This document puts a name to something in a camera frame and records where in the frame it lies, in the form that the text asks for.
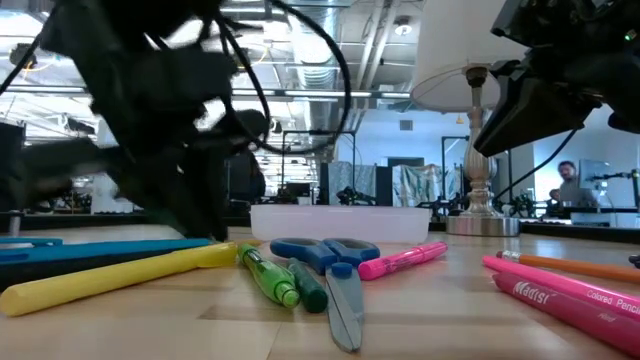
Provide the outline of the pink highlighter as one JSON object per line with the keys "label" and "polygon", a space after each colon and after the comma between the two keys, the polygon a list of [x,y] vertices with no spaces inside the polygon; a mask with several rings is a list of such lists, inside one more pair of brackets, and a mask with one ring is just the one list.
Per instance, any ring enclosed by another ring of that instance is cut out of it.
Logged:
{"label": "pink highlighter", "polygon": [[444,242],[415,246],[401,253],[362,262],[358,266],[358,273],[362,280],[375,280],[429,262],[447,250],[448,245]]}

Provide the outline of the teal pen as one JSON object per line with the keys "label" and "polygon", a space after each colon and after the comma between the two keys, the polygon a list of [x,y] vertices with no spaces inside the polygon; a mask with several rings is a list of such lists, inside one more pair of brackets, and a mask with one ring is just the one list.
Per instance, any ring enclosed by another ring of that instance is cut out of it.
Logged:
{"label": "teal pen", "polygon": [[6,237],[0,238],[0,244],[30,244],[34,247],[60,246],[63,244],[63,240],[59,238]]}

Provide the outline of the black aluminium table frame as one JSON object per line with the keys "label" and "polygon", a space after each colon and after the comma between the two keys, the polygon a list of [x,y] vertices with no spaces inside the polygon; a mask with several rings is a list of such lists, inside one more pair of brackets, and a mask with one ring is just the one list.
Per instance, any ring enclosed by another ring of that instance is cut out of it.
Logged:
{"label": "black aluminium table frame", "polygon": [[[21,219],[21,230],[46,230],[74,227],[104,227],[122,225],[148,225],[154,221],[142,213],[134,214],[44,214],[25,215]],[[640,245],[640,229],[576,226],[543,222],[522,222],[523,234],[557,236],[564,238],[594,240]]]}

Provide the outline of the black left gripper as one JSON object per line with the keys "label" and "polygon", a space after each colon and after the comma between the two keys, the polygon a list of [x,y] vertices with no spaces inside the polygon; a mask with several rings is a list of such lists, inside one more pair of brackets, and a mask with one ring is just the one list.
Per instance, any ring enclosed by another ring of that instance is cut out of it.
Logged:
{"label": "black left gripper", "polygon": [[155,222],[176,229],[164,200],[183,200],[178,218],[187,237],[226,241],[225,163],[269,128],[261,112],[233,109],[234,61],[194,47],[63,54],[116,142],[100,147],[80,138],[21,151],[20,199],[51,198],[75,176],[104,172],[116,198]]}

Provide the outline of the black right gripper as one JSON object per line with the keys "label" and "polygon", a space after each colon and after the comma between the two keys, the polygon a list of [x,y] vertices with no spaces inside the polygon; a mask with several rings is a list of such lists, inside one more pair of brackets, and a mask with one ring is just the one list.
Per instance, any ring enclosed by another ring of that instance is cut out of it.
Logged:
{"label": "black right gripper", "polygon": [[492,33],[526,52],[489,69],[500,95],[479,153],[581,129],[602,105],[610,127],[640,134],[640,0],[507,0]]}

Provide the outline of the yellow highlighter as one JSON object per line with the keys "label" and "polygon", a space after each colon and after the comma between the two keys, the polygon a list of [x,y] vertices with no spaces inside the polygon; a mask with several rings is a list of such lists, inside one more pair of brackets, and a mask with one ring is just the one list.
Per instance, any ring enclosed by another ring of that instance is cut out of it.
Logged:
{"label": "yellow highlighter", "polygon": [[0,313],[15,317],[199,268],[231,266],[237,245],[220,243],[12,285]]}

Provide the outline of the pink colored pencil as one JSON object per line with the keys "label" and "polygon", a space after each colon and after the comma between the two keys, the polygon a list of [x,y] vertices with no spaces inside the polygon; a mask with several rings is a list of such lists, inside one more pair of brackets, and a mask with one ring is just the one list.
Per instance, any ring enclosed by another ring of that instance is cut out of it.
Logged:
{"label": "pink colored pencil", "polygon": [[482,263],[485,267],[497,272],[506,272],[520,276],[530,282],[535,282],[551,288],[554,291],[640,321],[640,297],[605,289],[545,270],[502,260],[497,257],[484,256]]}

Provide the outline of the black cabinet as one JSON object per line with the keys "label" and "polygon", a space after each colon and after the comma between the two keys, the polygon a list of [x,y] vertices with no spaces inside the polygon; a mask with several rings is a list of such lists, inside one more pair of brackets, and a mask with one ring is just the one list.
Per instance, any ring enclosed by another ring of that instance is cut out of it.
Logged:
{"label": "black cabinet", "polygon": [[17,160],[24,128],[0,122],[0,212],[19,209]]}

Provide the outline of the clear supply box pink lid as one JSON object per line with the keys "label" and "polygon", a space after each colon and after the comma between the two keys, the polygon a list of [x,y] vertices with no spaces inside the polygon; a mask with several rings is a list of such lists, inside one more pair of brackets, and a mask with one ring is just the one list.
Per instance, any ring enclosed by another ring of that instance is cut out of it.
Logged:
{"label": "clear supply box pink lid", "polygon": [[371,243],[421,243],[428,237],[431,211],[412,207],[254,205],[255,238],[353,238]]}

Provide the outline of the white monitor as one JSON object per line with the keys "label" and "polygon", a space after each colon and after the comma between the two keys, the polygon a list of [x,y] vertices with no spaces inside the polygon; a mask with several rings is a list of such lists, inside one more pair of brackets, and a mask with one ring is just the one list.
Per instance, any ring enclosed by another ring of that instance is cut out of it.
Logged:
{"label": "white monitor", "polygon": [[608,187],[606,175],[610,164],[605,161],[581,159],[579,161],[578,184],[581,189],[603,191]]}

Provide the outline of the yellow pencils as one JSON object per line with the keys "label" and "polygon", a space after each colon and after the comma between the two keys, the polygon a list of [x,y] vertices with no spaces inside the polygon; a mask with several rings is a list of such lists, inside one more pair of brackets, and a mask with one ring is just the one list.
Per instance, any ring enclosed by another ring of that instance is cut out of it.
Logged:
{"label": "yellow pencils", "polygon": [[573,274],[640,285],[640,270],[633,270],[631,268],[617,265],[605,265],[585,261],[541,257],[507,250],[498,251],[496,253],[496,257],[533,267],[556,269]]}

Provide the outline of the person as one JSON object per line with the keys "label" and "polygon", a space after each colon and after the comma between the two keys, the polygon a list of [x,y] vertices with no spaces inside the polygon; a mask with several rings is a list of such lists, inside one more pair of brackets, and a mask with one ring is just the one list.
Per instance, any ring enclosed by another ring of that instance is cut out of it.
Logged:
{"label": "person", "polygon": [[579,184],[579,176],[575,164],[562,161],[558,165],[558,173],[563,182],[559,187],[559,202],[568,203],[570,207],[596,207],[597,197],[590,189],[583,189]]}
{"label": "person", "polygon": [[249,200],[258,203],[266,193],[265,176],[253,152],[247,150],[243,155],[249,162]]}

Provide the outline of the patterned fabric cover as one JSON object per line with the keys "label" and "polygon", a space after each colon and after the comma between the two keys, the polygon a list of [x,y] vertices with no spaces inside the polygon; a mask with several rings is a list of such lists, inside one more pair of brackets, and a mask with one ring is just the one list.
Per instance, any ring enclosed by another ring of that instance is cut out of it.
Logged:
{"label": "patterned fabric cover", "polygon": [[398,165],[392,168],[392,200],[395,207],[414,207],[434,202],[440,196],[451,200],[461,194],[461,167],[429,164],[422,167]]}
{"label": "patterned fabric cover", "polygon": [[338,161],[327,165],[328,201],[330,205],[338,205],[337,193],[347,186],[357,192],[376,196],[376,167],[373,165],[355,165]]}

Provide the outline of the light green mechanical pencil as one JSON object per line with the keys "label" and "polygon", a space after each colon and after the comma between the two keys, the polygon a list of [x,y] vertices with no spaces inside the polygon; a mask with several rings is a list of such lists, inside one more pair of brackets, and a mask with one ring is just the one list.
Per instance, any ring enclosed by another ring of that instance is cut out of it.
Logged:
{"label": "light green mechanical pencil", "polygon": [[239,247],[238,257],[271,301],[286,308],[295,308],[299,304],[300,293],[295,286],[294,275],[289,270],[265,259],[256,247],[249,244]]}

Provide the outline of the silver ventilation duct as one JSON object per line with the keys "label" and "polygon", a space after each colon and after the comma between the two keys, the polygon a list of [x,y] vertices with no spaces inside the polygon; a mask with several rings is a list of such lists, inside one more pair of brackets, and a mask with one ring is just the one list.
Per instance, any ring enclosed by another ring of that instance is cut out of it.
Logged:
{"label": "silver ventilation duct", "polygon": [[[332,38],[338,34],[339,9],[333,5],[336,0],[301,0],[303,7],[296,7],[308,16]],[[339,82],[339,67],[325,41],[307,25],[290,15],[292,28],[291,43],[299,88],[302,90],[334,90]],[[305,120],[310,130],[335,130],[340,122],[337,99],[320,101],[312,99],[305,112]]]}

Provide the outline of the large pink Madisi marker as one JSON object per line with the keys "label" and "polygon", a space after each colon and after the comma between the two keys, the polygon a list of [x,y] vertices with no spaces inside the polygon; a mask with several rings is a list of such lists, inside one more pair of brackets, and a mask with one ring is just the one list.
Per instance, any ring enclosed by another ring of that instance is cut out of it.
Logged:
{"label": "large pink Madisi marker", "polygon": [[640,360],[640,322],[516,275],[498,273],[493,280],[517,300]]}

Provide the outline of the dark green colored pencil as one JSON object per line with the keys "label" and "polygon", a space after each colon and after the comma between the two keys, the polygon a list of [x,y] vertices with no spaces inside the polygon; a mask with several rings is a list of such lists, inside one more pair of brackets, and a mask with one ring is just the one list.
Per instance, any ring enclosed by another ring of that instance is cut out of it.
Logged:
{"label": "dark green colored pencil", "polygon": [[328,306],[328,295],[324,287],[296,258],[287,261],[287,269],[293,274],[295,286],[304,308],[310,313],[322,313]]}

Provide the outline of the blue handled scissors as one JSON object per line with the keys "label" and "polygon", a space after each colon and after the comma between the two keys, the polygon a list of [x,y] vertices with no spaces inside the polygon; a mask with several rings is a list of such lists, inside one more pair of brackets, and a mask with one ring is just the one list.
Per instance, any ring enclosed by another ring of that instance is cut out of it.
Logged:
{"label": "blue handled scissors", "polygon": [[331,336],[345,352],[357,352],[362,345],[364,301],[357,267],[380,257],[379,248],[366,241],[329,238],[322,241],[280,238],[270,244],[273,254],[296,258],[325,278],[327,316]]}

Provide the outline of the white shade silver table lamp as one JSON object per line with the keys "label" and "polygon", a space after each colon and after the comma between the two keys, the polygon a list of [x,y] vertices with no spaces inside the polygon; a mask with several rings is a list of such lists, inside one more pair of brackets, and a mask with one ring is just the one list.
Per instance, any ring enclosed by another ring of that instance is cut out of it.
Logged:
{"label": "white shade silver table lamp", "polygon": [[414,66],[412,102],[439,113],[466,113],[470,120],[464,175],[470,182],[469,206],[449,216],[446,230],[454,235],[514,237],[519,224],[492,206],[490,184],[495,159],[473,147],[486,112],[500,98],[489,68],[497,61],[523,57],[525,48],[491,33],[507,0],[424,0]]}

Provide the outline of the blue marker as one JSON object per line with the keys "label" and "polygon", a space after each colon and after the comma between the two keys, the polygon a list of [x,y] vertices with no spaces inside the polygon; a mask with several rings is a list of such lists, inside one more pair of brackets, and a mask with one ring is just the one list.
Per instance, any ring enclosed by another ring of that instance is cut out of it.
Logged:
{"label": "blue marker", "polygon": [[0,248],[0,264],[44,262],[102,255],[181,250],[211,245],[208,239],[164,239],[137,241],[110,241],[85,244],[63,244],[18,248]]}

